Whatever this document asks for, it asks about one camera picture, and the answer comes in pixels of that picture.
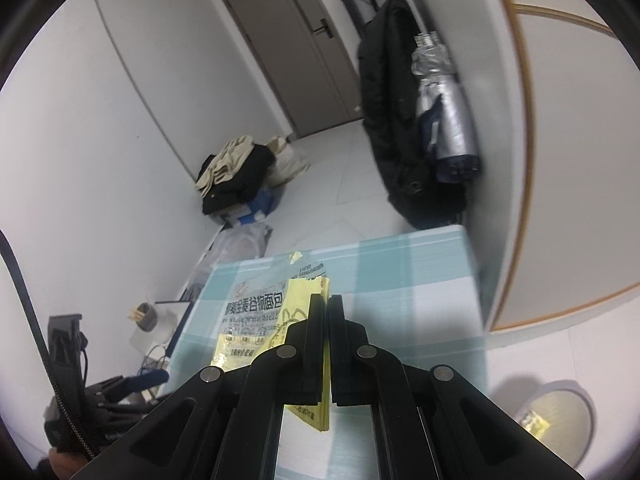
checkered tablecloth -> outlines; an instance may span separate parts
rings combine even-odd
[[[448,364],[481,391],[484,338],[466,233],[460,226],[307,251],[324,264],[331,294],[347,319],[362,323],[370,343],[406,364]],[[209,365],[221,313],[233,288],[281,265],[288,255],[225,264],[213,270],[169,362],[165,391]],[[332,407],[331,430],[319,433],[286,412],[276,476],[287,480],[377,478],[367,408]]]

gray door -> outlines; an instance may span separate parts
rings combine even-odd
[[[226,0],[296,133],[361,116],[358,79],[319,0]]]

hand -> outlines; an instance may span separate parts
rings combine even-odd
[[[87,459],[79,453],[58,453],[56,448],[49,450],[49,464],[60,480],[69,480],[88,464]]]

beige clothing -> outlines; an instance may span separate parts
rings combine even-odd
[[[196,182],[196,188],[200,190],[202,196],[205,196],[216,184],[235,177],[253,148],[254,140],[250,136],[230,140],[213,158]]]

door handle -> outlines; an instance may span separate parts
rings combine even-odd
[[[332,33],[331,27],[329,27],[329,24],[327,23],[326,19],[322,18],[320,20],[320,23],[322,23],[322,27],[315,28],[314,30],[311,31],[311,33],[314,36],[317,36],[318,34],[322,34],[323,32],[326,32],[327,36],[329,38],[332,38],[334,36],[334,34]]]

